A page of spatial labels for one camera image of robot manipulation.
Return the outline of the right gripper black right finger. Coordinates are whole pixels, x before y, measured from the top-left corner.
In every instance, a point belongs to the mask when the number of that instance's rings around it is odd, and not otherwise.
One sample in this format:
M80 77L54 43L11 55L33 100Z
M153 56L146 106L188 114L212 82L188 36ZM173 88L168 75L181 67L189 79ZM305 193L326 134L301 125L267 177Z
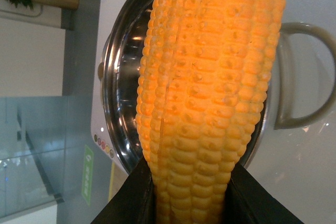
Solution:
M302 223L241 165L235 165L225 193L223 223Z

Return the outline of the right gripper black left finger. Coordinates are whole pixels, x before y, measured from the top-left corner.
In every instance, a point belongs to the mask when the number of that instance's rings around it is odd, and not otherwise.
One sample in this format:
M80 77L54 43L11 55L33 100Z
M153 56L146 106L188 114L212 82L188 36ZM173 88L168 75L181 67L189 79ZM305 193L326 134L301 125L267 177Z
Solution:
M144 158L92 223L156 223L152 174Z

